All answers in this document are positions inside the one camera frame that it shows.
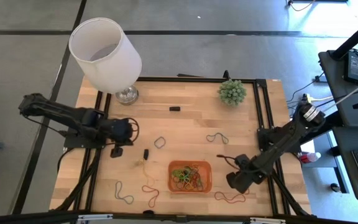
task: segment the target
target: floor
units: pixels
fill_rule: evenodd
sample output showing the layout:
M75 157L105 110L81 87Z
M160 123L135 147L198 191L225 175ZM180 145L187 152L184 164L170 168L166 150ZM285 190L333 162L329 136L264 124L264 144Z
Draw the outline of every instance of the floor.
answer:
M221 77L229 70L233 78L281 79L288 99L322 72L318 52L339 47L358 29L355 0L319 2L301 12L287 8L284 0L93 0L78 17L81 2L86 1L0 0L0 141L5 144L0 149L0 215L12 210L39 130L19 115L23 95L50 96L59 89L57 101L75 105L83 73L72 57L66 67L63 55L76 18L80 22L108 17L132 31L128 38L142 57L142 76ZM139 35L137 31L142 30L149 31ZM159 30L193 33L156 35ZM198 30L245 32L204 35ZM64 75L59 88L58 74ZM330 95L323 83L295 98L302 93L315 98ZM56 123L51 126L63 128ZM46 133L24 213L48 209L62 146L59 135ZM329 191L326 186L336 178L333 170L325 169L304 169L313 213L358 221L358 201L352 193Z

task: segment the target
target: glass lamp base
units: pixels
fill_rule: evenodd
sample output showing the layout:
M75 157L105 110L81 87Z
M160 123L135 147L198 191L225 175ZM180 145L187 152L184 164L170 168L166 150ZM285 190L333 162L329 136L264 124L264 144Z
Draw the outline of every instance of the glass lamp base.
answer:
M139 96L139 92L134 86L130 86L125 90L116 93L117 101L123 105L131 105L135 103L138 96Z

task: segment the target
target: white lampshade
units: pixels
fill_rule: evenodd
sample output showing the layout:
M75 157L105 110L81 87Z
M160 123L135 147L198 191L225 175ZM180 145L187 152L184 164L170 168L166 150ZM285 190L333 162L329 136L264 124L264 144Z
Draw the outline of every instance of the white lampshade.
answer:
M142 71L139 54L111 19L83 22L71 34L68 46L85 76L99 91L123 91L134 84Z

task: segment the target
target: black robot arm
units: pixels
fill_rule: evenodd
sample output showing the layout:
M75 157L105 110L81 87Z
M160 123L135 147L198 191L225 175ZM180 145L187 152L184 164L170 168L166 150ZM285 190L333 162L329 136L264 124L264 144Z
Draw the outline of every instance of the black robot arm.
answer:
M241 154L234 159L239 171L226 176L227 182L232 188L244 193L252 183L260 184L272 173L274 162L291 147L298 143L299 139L310 131L316 131L324 123L324 113L313 105L306 103L296 108L292 121L282 128L273 130L279 140L268 142L270 147L267 151L251 160Z
M132 145L133 128L132 118L106 119L104 113L91 108L72 108L60 103L52 102L40 93L24 96L19 106L20 114L25 118L29 116L44 116L60 124L64 124L76 131L79 135L90 141L111 141L121 146ZM66 131L59 131L67 137Z

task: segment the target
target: wooden tabletop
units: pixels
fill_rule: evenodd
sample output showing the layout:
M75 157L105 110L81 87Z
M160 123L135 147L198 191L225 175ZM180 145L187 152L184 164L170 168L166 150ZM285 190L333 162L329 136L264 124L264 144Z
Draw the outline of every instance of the wooden tabletop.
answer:
M289 117L281 81L267 80L267 84L274 123L282 126L289 121ZM123 147L122 157L110 158L112 146L103 149L92 211L142 213L151 209L157 214L272 215L266 180L260 185L252 184L243 203L230 204L214 198L217 191L224 192L228 198L238 194L226 181L226 174L235 170L216 155L236 157L247 154L251 158L259 153L256 138L259 124L251 84L244 84L247 96L237 108L219 101L216 93L219 83L136 82L135 86L139 90L139 99L133 105L124 106L112 97L109 117L136 119L140 126L139 138L134 146ZM76 106L93 108L96 94L97 91L84 79ZM264 123L267 124L262 90L259 95ZM180 106L181 111L169 111L170 106ZM219 138L214 142L206 140L206 135L216 132L223 133L229 139L229 144L223 144ZM160 136L166 139L166 145L157 149L154 141ZM145 170L156 180L153 187L160 191L154 208L148 206L154 194L141 190L146 184L146 177L137 161L142 159L144 149L150 151ZM75 149L63 158L50 208L59 206L76 185L84 151ZM167 184L168 165L175 160L209 162L212 168L211 191L207 194L171 193ZM310 212L300 163L293 155L285 154L282 156L282 166L286 186L303 209ZM132 195L133 204L128 205L115 198L118 180L123 184L120 196ZM283 213L277 186L275 192L278 209ZM86 193L87 190L84 190L81 208L85 206Z

